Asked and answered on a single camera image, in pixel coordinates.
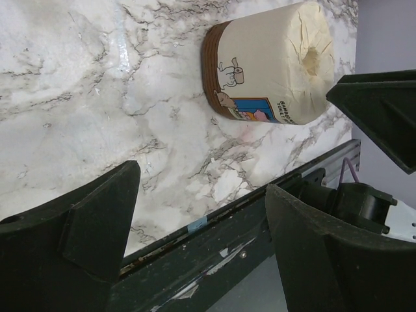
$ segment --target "wire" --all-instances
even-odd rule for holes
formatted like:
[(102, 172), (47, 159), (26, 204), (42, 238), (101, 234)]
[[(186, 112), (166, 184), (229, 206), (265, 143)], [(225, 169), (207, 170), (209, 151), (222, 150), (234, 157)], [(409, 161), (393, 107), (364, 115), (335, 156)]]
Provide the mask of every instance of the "wire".
[(356, 174), (356, 171), (354, 170), (354, 167), (350, 159), (345, 157), (343, 160), (343, 166), (341, 167), (341, 175), (339, 176), (339, 185), (343, 182), (343, 179), (344, 179), (345, 164), (348, 164), (348, 167), (350, 167), (350, 171), (351, 171), (352, 177), (354, 178), (354, 181), (359, 182), (358, 176)]

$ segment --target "marble surface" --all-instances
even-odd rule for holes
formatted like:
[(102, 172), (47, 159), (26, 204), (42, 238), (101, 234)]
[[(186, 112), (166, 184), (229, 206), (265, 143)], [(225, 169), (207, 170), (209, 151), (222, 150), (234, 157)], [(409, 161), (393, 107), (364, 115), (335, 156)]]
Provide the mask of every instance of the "marble surface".
[[(134, 159), (130, 254), (350, 139), (335, 107), (289, 126), (207, 104), (206, 31), (293, 2), (0, 0), (0, 219)], [(357, 3), (319, 3), (339, 79), (354, 70)]]

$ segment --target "blue tape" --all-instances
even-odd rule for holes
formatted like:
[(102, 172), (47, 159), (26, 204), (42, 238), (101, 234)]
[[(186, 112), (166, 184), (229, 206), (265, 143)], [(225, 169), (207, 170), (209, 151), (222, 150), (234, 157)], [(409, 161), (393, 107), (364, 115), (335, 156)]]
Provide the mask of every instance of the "blue tape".
[(197, 219), (197, 221), (194, 221), (193, 223), (188, 225), (188, 233), (194, 233), (195, 231), (203, 228), (208, 224), (208, 219), (206, 216), (203, 216), (200, 219)]

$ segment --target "toilet paper roll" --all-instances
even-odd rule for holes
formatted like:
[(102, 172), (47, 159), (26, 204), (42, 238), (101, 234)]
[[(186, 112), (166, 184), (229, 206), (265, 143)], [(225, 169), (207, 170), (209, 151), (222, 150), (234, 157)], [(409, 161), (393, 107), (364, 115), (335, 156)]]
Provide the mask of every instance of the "toilet paper roll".
[(333, 71), (329, 27), (314, 2), (217, 25), (203, 44), (205, 93), (232, 119), (306, 124), (326, 110)]

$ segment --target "cartoon illustration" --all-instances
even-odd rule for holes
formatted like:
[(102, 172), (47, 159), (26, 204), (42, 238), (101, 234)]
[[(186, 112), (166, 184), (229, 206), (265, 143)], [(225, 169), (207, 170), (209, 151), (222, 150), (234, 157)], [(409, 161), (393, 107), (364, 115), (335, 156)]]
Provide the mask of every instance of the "cartoon illustration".
[(216, 69), (221, 90), (225, 90), (224, 88), (226, 86), (233, 87), (244, 83), (244, 72), (242, 68), (239, 67), (237, 58), (233, 58), (231, 63), (233, 63), (232, 66), (223, 68), (222, 62), (220, 62), (219, 67)]
[(253, 120), (257, 122), (280, 122), (274, 117), (272, 107), (267, 97), (258, 98), (231, 98), (224, 92), (214, 90), (220, 105), (227, 107), (229, 112), (240, 120)]

